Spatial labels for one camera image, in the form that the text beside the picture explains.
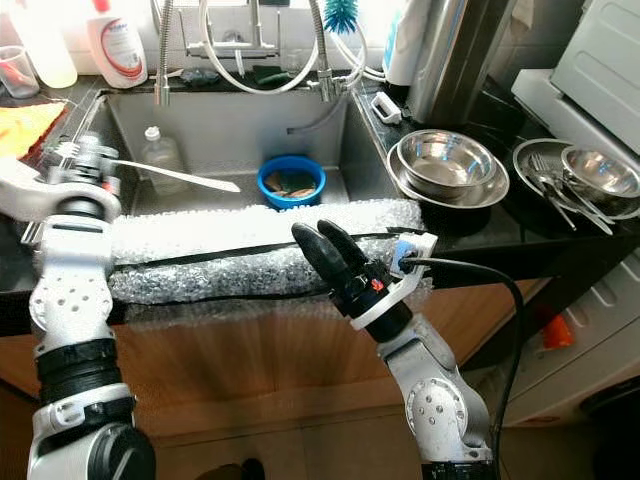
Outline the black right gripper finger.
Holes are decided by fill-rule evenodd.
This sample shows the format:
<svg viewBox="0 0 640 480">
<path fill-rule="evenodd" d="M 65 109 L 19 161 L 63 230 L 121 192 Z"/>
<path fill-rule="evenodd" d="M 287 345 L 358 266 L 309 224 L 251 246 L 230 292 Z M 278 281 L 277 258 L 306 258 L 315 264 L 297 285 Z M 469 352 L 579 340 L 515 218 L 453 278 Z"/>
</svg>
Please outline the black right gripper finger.
<svg viewBox="0 0 640 480">
<path fill-rule="evenodd" d="M 355 273 L 357 270 L 361 270 L 362 266 L 369 260 L 364 255 L 364 251 L 357 246 L 355 239 L 353 239 L 346 230 L 338 227 L 334 221 L 319 220 L 317 221 L 317 230 L 323 236 L 329 239 L 330 242 L 337 247 L 340 256 L 346 260 L 349 266 L 349 274 Z"/>
<path fill-rule="evenodd" d="M 308 264 L 330 288 L 337 289 L 348 282 L 349 266 L 346 260 L 319 230 L 307 224 L 293 224 L 292 236 Z"/>
</svg>

